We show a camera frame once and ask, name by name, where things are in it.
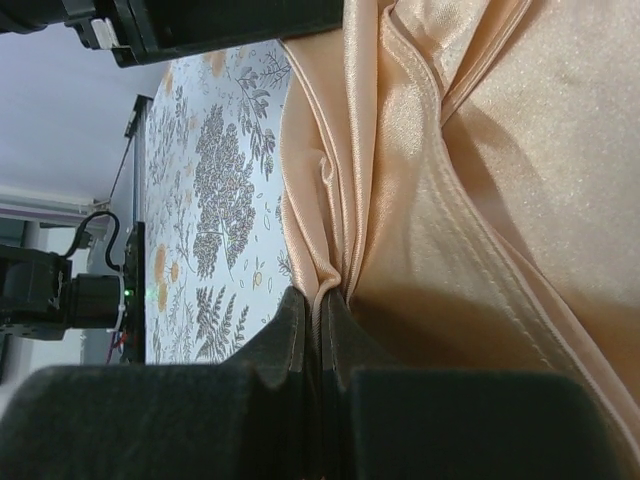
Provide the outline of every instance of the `fabric fold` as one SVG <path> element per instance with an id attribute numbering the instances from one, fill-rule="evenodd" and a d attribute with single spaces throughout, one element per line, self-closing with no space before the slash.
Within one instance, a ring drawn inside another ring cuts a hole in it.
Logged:
<path id="1" fill-rule="evenodd" d="M 640 478 L 634 379 L 584 328 L 548 276 L 556 270 L 541 268 L 535 231 L 520 236 L 509 217 L 518 206 L 488 187 L 501 179 L 500 159 L 547 161 L 539 152 L 548 138 L 532 140 L 525 126 L 544 122 L 541 104 L 556 122 L 565 111 L 544 92 L 522 96 L 527 77 L 553 76 L 536 62 L 566 68 L 572 58 L 561 30 L 552 37 L 538 26 L 550 11 L 573 14 L 529 1 L 347 0 L 342 30 L 286 42 L 296 78 L 282 120 L 285 237 L 316 334 L 320 301 L 339 286 L 364 328 L 407 364 L 566 374 L 592 394 Z M 589 35 L 588 25 L 574 27 Z M 532 61 L 530 45 L 550 44 Z M 504 65 L 510 76 L 492 81 Z M 574 77 L 562 85 L 571 98 L 585 94 Z M 491 133 L 488 120 L 467 131 L 503 105 L 515 112 L 503 130 L 522 125 L 520 136 Z M 507 140 L 526 155 L 498 148 Z M 556 160 L 566 161 L 579 168 L 580 154 Z M 519 178 L 509 181 L 517 189 Z"/>

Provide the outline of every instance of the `floral pattern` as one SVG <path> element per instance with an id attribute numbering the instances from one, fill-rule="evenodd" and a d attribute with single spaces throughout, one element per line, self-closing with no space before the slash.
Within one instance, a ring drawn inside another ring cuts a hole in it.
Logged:
<path id="1" fill-rule="evenodd" d="M 169 66 L 146 125 L 147 363 L 223 361 L 291 282 L 276 141 L 290 76 L 277 42 Z"/>

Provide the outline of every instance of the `white cable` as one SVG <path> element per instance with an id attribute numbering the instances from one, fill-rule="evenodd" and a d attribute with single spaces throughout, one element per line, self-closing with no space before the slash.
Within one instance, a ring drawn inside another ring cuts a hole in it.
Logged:
<path id="1" fill-rule="evenodd" d="M 124 312 L 126 312 L 127 307 L 124 304 L 124 268 L 120 267 L 120 271 L 118 272 L 118 280 L 120 281 L 120 304 L 118 305 L 118 319 L 116 320 L 116 326 L 113 329 L 108 330 L 109 332 L 119 332 L 120 327 L 122 326 L 122 320 L 124 318 Z"/>

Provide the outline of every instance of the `folded fabric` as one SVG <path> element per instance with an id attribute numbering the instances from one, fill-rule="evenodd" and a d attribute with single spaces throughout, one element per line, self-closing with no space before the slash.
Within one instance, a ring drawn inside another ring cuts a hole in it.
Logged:
<path id="1" fill-rule="evenodd" d="M 640 478 L 640 4 L 346 0 L 286 42 L 294 283 L 410 365 L 556 370 Z"/>

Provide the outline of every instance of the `floral tablecloth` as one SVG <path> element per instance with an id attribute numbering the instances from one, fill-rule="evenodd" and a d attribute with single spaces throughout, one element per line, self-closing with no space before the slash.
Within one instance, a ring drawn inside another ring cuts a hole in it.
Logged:
<path id="1" fill-rule="evenodd" d="M 277 42 L 171 63 L 146 133 L 147 363 L 220 362 L 290 284 L 280 217 Z"/>

